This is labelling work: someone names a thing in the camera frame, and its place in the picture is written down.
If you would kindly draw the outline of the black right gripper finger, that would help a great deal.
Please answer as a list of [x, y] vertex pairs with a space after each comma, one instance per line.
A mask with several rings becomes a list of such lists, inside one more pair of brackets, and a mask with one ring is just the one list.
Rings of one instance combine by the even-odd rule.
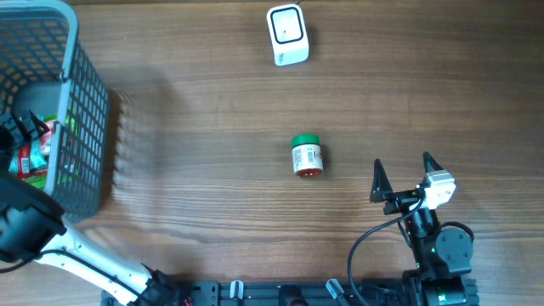
[[426, 173], [442, 171], [443, 168], [434, 160], [431, 154], [428, 151], [425, 151], [422, 154], [423, 166]]
[[393, 189], [389, 183], [381, 160], [376, 159], [373, 167], [373, 182], [371, 186], [370, 202], [389, 201], [392, 198]]

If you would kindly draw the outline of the green gummy candy bag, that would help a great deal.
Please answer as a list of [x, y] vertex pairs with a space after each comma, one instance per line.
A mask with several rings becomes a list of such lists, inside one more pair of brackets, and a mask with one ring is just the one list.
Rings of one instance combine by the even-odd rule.
[[[53, 115], [53, 116], [50, 116], [48, 117], [45, 122], [47, 121], [51, 121], [55, 119], [56, 120], [56, 115]], [[33, 176], [33, 177], [29, 177], [29, 178], [23, 178], [23, 180], [27, 183], [29, 183], [30, 185], [34, 186], [34, 187], [37, 187], [38, 189], [40, 190], [43, 190], [45, 185], [46, 185], [46, 181], [47, 181], [47, 174], [48, 174], [48, 170], [47, 172], [44, 174], [44, 175], [39, 175], [39, 176]]]

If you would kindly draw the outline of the green lid spread jar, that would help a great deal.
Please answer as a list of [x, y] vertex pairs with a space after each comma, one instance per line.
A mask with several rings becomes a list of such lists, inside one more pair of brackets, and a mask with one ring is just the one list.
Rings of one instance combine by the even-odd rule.
[[315, 134], [299, 134], [292, 138], [293, 172], [301, 178], [313, 178], [324, 169], [320, 139]]

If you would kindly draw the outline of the red snack stick packet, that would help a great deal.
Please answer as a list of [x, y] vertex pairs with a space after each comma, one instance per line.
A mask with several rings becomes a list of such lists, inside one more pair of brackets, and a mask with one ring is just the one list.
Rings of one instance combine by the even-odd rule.
[[33, 176], [44, 175], [48, 169], [46, 157], [41, 153], [40, 143], [33, 142], [20, 149], [18, 176], [27, 179]]

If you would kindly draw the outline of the red small carton box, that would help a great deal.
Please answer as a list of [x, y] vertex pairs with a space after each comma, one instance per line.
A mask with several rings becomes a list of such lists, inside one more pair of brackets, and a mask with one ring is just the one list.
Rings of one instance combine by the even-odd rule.
[[55, 124], [56, 124], [55, 119], [53, 119], [51, 121], [47, 121], [46, 125], [49, 128], [49, 131], [46, 132], [40, 138], [40, 149], [41, 149], [41, 153], [44, 156], [49, 156], [50, 155], [50, 151], [51, 151], [51, 147], [52, 147], [52, 137], [53, 137], [54, 132], [55, 132]]

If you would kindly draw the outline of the teal wipes packet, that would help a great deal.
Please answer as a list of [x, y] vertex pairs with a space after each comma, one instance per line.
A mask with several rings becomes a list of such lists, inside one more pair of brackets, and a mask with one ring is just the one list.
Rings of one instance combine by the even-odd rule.
[[36, 140], [14, 153], [8, 170], [15, 174], [30, 174], [46, 170], [47, 167], [48, 162], [42, 153], [41, 141]]

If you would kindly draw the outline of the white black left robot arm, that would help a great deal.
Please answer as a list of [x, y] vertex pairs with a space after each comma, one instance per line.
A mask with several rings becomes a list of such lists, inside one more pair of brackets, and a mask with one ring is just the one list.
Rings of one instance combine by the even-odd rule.
[[159, 270], [109, 252], [64, 218], [51, 196], [1, 170], [3, 274], [37, 262], [70, 272], [122, 305], [179, 305], [180, 292]]

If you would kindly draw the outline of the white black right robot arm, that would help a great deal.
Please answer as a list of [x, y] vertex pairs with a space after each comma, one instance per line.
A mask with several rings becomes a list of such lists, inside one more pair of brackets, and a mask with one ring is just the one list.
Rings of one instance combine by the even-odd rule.
[[381, 161], [374, 161], [370, 200], [383, 202], [386, 215], [401, 215], [397, 225], [416, 267], [399, 279], [368, 280], [365, 294], [375, 291], [371, 301], [377, 305], [478, 305], [476, 281], [466, 277], [472, 271], [474, 234], [465, 224], [441, 223], [436, 213], [453, 196], [456, 180], [429, 153], [422, 158], [422, 182], [399, 192], [393, 191]]

